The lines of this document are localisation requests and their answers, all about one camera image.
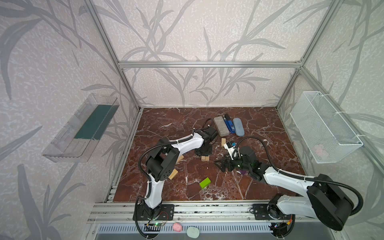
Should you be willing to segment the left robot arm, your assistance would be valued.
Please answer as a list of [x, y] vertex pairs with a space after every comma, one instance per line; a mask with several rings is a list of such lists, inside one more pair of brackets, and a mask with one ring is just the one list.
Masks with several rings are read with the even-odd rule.
[[146, 195], [141, 200], [147, 212], [153, 213], [160, 208], [164, 182], [174, 171], [179, 157], [190, 151], [199, 157], [208, 157], [218, 136], [214, 127], [206, 127], [193, 130], [180, 139], [162, 138], [154, 147], [145, 150], [138, 160], [138, 168], [147, 178]]

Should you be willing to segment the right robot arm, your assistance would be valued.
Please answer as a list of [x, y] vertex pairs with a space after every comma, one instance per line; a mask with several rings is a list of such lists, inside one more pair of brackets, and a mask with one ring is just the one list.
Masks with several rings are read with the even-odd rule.
[[262, 211], [263, 215], [274, 220], [299, 215], [317, 219], [332, 230], [344, 228], [354, 204], [328, 176], [314, 178], [276, 170], [272, 165], [261, 163], [250, 147], [240, 150], [231, 147], [228, 152], [227, 157], [215, 161], [222, 172], [244, 171], [257, 182], [296, 193], [293, 197], [277, 194]]

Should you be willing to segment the ribbed wood block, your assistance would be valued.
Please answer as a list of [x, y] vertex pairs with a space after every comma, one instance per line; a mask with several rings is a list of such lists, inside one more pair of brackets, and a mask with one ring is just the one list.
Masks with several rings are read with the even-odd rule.
[[225, 138], [221, 138], [221, 146], [224, 147], [225, 144], [226, 144], [226, 139]]

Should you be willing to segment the green block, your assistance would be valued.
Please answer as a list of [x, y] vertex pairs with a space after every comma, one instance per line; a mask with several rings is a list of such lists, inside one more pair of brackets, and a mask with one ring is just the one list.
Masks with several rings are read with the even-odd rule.
[[205, 178], [204, 180], [202, 180], [199, 185], [201, 187], [201, 189], [205, 189], [207, 186], [209, 186], [211, 184], [211, 180], [210, 178]]

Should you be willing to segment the grey glasses case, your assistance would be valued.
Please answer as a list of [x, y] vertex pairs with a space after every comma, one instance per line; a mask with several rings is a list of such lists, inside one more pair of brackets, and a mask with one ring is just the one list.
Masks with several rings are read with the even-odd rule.
[[224, 118], [222, 116], [215, 117], [214, 118], [214, 124], [216, 126], [216, 129], [219, 133], [220, 137], [226, 137], [230, 134], [230, 131], [224, 121]]

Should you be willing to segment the light blue glasses case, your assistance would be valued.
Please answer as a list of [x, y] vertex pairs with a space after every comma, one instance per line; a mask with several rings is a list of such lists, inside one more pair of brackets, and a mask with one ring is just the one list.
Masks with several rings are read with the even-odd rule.
[[245, 135], [245, 130], [243, 127], [242, 120], [240, 118], [234, 118], [233, 124], [235, 127], [235, 133], [238, 137], [243, 137]]

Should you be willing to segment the pink object in basket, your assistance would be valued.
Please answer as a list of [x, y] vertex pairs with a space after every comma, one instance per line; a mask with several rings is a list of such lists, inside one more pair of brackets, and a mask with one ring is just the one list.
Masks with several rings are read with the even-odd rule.
[[314, 146], [314, 151], [316, 155], [322, 160], [326, 160], [329, 157], [329, 153], [325, 149], [324, 145], [319, 144]]

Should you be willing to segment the pale green putty blob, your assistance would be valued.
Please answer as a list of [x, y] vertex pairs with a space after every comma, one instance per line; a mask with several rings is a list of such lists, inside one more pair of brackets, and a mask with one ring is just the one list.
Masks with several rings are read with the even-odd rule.
[[189, 238], [197, 239], [200, 236], [200, 230], [196, 227], [188, 227], [186, 234]]

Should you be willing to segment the pink putty blob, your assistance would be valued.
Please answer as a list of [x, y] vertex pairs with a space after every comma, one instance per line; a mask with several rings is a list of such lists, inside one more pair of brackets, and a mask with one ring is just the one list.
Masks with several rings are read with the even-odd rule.
[[180, 233], [183, 231], [183, 226], [180, 223], [173, 223], [172, 225], [173, 231]]

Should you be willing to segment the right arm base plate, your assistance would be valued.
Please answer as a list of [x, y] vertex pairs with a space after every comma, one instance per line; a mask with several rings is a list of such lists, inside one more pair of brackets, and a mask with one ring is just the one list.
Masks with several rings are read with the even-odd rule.
[[276, 204], [253, 204], [249, 212], [256, 220], [287, 222], [292, 215], [285, 215]]

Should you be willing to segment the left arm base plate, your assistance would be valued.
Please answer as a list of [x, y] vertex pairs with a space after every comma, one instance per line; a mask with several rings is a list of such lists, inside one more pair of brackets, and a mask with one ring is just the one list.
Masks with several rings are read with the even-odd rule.
[[173, 220], [175, 213], [175, 205], [172, 204], [160, 204], [159, 206], [151, 209], [146, 204], [140, 204], [135, 206], [133, 220], [134, 221], [169, 221]]

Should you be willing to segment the aluminium mounting rail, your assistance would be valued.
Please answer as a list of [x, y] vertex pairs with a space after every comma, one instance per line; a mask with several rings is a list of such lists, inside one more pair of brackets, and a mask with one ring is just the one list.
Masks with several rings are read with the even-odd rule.
[[[165, 202], [175, 205], [173, 220], [165, 223], [250, 223], [273, 222], [256, 220], [249, 210], [253, 204], [267, 204], [268, 201], [186, 201]], [[88, 224], [96, 223], [133, 223], [135, 203], [95, 204], [88, 217]]]

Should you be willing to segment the clear plastic wall tray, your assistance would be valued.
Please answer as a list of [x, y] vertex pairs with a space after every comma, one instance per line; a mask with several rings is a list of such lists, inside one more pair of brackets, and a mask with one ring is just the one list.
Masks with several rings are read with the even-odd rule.
[[120, 104], [117, 97], [89, 94], [42, 155], [54, 163], [86, 163]]

